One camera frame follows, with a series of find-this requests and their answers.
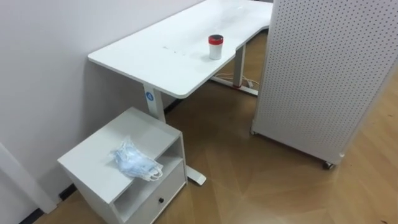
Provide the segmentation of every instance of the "standing desk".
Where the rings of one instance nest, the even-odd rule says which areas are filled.
[[[241,88],[246,43],[271,22],[272,3],[206,0],[88,55],[90,61],[144,85],[149,113],[165,122],[160,93],[188,97],[236,57]],[[224,36],[220,60],[208,57],[208,36]],[[187,166],[198,184],[206,177]]]

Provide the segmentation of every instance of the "white cup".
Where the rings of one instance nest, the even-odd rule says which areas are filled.
[[[209,36],[210,54],[209,58],[212,60],[219,60],[223,49],[224,37],[219,34]]]

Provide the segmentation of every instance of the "desk leg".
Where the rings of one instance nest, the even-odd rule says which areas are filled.
[[[241,48],[236,50],[235,53],[235,67],[234,67],[234,75],[233,81],[227,81],[222,78],[211,77],[210,79],[214,82],[218,82],[220,84],[230,86],[234,89],[241,90],[243,92],[249,93],[251,95],[257,96],[259,92],[257,90],[253,90],[252,88],[242,86],[242,78],[243,78],[243,68],[244,68],[244,54],[246,53],[246,44],[244,44]]]
[[[243,68],[244,68],[244,54],[246,53],[246,44],[236,50],[235,53],[235,68],[233,86],[239,88],[242,86]]]
[[[144,91],[149,108],[149,114],[154,118],[157,118],[166,123],[161,92],[146,85],[144,85]],[[206,177],[203,174],[199,173],[190,166],[186,166],[185,172],[187,173],[189,179],[195,181],[199,185],[203,185],[206,181]]]

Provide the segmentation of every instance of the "baseboard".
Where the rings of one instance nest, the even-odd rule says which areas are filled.
[[[34,210],[28,217],[26,217],[22,222],[20,222],[19,224],[33,224],[34,222],[36,222],[42,215],[44,214],[44,212],[41,209],[36,209]]]
[[[65,190],[63,190],[58,196],[62,201],[66,200],[69,196],[71,196],[77,190],[75,184],[71,184]]]
[[[183,100],[181,99],[176,99],[173,101],[173,103],[171,103],[170,105],[168,105],[168,107],[166,107],[164,109],[164,113],[168,114],[169,112],[171,112],[177,105],[179,105]],[[71,184],[69,187],[67,187],[65,190],[63,190],[61,193],[59,193],[59,197],[62,201],[66,200],[69,196],[71,196],[75,191],[77,190],[75,184]],[[33,224],[34,222],[36,222],[42,215],[44,214],[44,212],[41,209],[36,209],[34,210],[28,217],[26,217],[22,222],[20,222],[19,224]]]

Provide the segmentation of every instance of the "blue sticker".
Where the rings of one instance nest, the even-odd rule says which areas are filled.
[[[147,93],[145,93],[145,95],[147,96],[149,101],[153,101],[154,100],[154,96],[151,93],[147,92]]]

